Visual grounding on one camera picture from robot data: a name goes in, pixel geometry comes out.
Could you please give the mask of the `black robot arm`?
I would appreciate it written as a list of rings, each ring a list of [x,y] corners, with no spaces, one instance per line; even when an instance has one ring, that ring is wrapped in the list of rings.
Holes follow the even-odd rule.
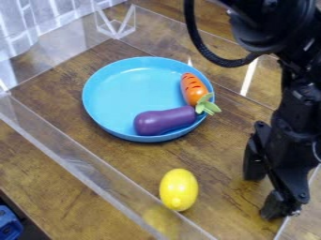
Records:
[[[240,45],[273,53],[283,69],[281,102],[259,121],[245,151],[244,178],[269,178],[265,219],[293,216],[311,201],[308,175],[321,164],[321,10],[316,0],[224,0]]]

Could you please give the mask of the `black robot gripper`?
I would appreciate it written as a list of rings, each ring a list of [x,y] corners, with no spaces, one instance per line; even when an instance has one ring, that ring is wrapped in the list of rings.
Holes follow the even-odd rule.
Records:
[[[312,122],[303,126],[280,112],[273,114],[271,125],[263,121],[255,124],[244,156],[244,179],[271,179],[275,190],[260,210],[265,220],[297,216],[301,204],[311,200],[308,174],[319,165],[320,137],[321,131]]]

